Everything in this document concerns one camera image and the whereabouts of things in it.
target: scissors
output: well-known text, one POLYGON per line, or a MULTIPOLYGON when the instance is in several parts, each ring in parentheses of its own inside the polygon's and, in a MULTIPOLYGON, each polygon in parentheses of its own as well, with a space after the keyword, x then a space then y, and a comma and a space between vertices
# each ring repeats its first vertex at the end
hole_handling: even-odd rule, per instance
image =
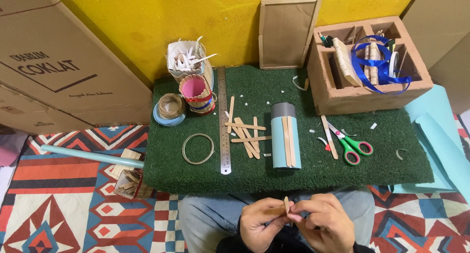
POLYGON ((355 166, 355 165, 359 164, 359 162, 361 161, 361 158, 359 158, 359 155, 356 153, 356 151, 359 152, 362 155, 365 155, 365 156, 370 156, 374 152, 374 148, 372 148, 372 146, 368 142, 352 140, 351 138, 345 136, 342 132, 339 132, 329 122, 328 122, 328 127, 330 128, 330 130, 333 131, 333 133, 335 133, 335 135, 339 139, 339 142, 343 145, 343 147, 344 147, 343 157, 344 157, 344 160, 346 160, 346 162, 349 165, 355 166), (361 145, 366 146, 368 148, 368 152, 363 151, 361 149, 361 145), (353 155, 356 158, 355 162, 349 160, 349 158, 348 158, 349 154, 353 155))

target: scissors blade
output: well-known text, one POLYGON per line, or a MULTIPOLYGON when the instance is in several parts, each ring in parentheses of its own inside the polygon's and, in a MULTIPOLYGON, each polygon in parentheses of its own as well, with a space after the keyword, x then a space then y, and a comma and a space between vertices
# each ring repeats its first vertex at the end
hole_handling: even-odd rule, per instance
POLYGON ((339 132, 332 124, 330 124, 329 122, 327 123, 330 130, 333 131, 333 133, 338 137, 338 139, 343 139, 345 137, 345 135, 342 132, 339 132))

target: human hand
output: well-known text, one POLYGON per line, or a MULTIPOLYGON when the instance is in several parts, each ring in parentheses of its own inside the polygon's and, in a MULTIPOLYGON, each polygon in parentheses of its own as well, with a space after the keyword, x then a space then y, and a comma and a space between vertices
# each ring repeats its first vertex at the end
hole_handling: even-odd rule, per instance
POLYGON ((291 206, 287 216, 318 253, 352 253, 354 223, 333 194, 315 194, 291 206), (309 212, 307 218, 300 216, 309 212))
POLYGON ((284 202, 273 198, 264 198, 243 207, 240 235, 247 248, 254 253, 265 252, 276 234, 290 221, 285 213, 284 202))

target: blue ribbon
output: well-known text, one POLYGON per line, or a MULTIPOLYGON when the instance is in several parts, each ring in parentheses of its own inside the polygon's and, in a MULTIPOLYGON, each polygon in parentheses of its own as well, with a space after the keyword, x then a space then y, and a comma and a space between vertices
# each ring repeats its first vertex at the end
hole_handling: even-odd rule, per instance
POLYGON ((193 108, 194 110, 201 110, 201 109, 206 108, 208 105, 210 105, 211 102, 212 102, 212 97, 209 99, 209 101, 203 107, 192 107, 191 105, 190 105, 190 107, 193 108))
POLYGON ((406 91, 408 89, 408 87, 410 86, 410 83, 412 82, 412 79, 411 79, 410 76, 402 77, 402 78, 392 78, 388 75, 388 69, 389 69, 388 61, 391 58, 391 53, 386 47, 384 47, 382 45, 377 45, 379 50, 382 53, 384 53, 384 55, 385 55, 384 60, 371 60, 371 59, 362 59, 362 58, 357 57, 356 53, 357 53, 358 50, 365 49, 366 46, 370 45, 370 43, 363 43, 363 44, 359 44, 359 46, 358 46, 358 43, 361 40, 365 39, 365 38, 374 38, 374 39, 379 40, 380 42, 382 42, 384 44, 389 41, 385 37, 370 35, 370 36, 365 36, 365 37, 361 38, 359 41, 357 41, 357 43, 352 48, 351 62, 352 62, 354 70, 356 71, 357 76, 362 81, 362 83, 364 83, 364 85, 367 88, 369 88, 369 89, 371 89, 371 90, 373 90, 377 93, 386 94, 386 93, 381 92, 374 85, 371 84, 371 82, 367 79, 366 75, 364 74, 364 71, 361 69, 361 64, 366 65, 366 66, 371 66, 371 67, 377 67, 379 85, 385 85, 385 84, 389 84, 391 82, 392 83, 408 83, 408 85, 406 86, 406 88, 403 91, 400 91, 400 92, 394 93, 394 94, 388 94, 388 95, 397 95, 397 94, 400 94, 400 93, 406 91))

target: brick organizer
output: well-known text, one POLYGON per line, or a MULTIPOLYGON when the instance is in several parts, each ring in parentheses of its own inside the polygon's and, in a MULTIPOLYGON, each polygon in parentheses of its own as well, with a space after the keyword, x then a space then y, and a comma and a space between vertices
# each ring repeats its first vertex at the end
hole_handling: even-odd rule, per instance
MULTIPOLYGON (((310 87, 314 97, 315 110, 319 115, 347 114, 401 108, 430 90, 433 86, 431 76, 413 44, 403 22, 398 16, 363 20, 351 23, 338 23, 317 27, 314 30, 314 43, 307 62, 310 87), (379 30, 388 39, 395 39, 395 51, 399 54, 398 65, 403 61, 400 77, 411 76, 412 82, 405 92, 398 95, 379 94, 367 87, 353 87, 341 81, 342 73, 337 68, 334 58, 335 48, 325 47, 318 33, 332 36, 341 41, 349 39, 356 25, 355 42, 367 35, 374 35, 379 30)), ((352 50, 354 45, 346 47, 352 50)), ((358 52, 364 57, 364 50, 358 52)), ((402 91, 406 84, 377 85, 384 93, 402 91)))

